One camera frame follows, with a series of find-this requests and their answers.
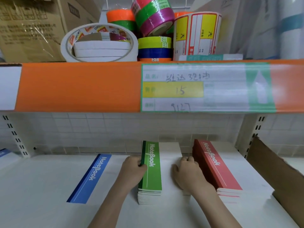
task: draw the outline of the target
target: white arrow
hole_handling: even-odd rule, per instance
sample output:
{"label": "white arrow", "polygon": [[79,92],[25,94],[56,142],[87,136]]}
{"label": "white arrow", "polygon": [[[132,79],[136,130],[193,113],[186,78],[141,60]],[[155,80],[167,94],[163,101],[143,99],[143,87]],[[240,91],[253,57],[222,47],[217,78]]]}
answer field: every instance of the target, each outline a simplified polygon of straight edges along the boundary
{"label": "white arrow", "polygon": [[261,71],[257,73],[257,76],[254,80],[254,85],[257,91],[257,101],[260,104],[267,104],[268,103],[268,96],[267,96],[267,87],[268,83],[264,76],[262,75]]}

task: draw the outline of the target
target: price tag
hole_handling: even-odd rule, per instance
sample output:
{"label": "price tag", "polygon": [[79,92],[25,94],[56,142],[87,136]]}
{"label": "price tag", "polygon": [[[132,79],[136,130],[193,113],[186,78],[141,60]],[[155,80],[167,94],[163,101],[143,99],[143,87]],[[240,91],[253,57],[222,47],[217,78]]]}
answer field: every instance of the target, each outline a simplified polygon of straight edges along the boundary
{"label": "price tag", "polygon": [[141,111],[275,112],[269,64],[143,64]]}
{"label": "price tag", "polygon": [[15,109],[21,69],[21,65],[0,65],[0,110]]}

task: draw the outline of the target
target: orange price rail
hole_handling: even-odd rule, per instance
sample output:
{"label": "orange price rail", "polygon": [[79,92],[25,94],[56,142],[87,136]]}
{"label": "orange price rail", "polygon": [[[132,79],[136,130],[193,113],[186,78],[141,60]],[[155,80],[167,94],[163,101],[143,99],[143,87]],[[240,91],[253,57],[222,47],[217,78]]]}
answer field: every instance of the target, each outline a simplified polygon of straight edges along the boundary
{"label": "orange price rail", "polygon": [[[304,112],[304,60],[240,62],[269,62],[277,112]],[[140,112],[142,64],[24,63],[15,111]]]}

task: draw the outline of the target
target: hand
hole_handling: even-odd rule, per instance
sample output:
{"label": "hand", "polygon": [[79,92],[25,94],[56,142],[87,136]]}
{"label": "hand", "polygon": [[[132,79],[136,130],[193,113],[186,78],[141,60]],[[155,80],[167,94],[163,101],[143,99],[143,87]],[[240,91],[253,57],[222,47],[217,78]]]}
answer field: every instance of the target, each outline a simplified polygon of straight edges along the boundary
{"label": "hand", "polygon": [[116,183],[126,190],[126,193],[135,187],[142,179],[143,175],[147,171],[147,165],[140,165],[140,156],[129,156],[123,162],[120,172],[116,179]]}
{"label": "hand", "polygon": [[180,162],[180,168],[177,165],[172,166],[173,178],[177,184],[185,191],[188,191],[191,195],[198,192],[210,189],[214,190],[214,187],[207,182],[199,164],[194,161],[193,157],[182,157]]}

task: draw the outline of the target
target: forearm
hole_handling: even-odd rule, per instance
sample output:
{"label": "forearm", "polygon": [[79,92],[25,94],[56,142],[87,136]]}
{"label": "forearm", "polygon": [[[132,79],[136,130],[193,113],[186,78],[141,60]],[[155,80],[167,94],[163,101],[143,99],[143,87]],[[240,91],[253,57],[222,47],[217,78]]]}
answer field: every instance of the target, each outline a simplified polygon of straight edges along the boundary
{"label": "forearm", "polygon": [[116,181],[88,228],[115,228],[128,192]]}
{"label": "forearm", "polygon": [[193,193],[211,228],[242,228],[217,195],[213,186]]}

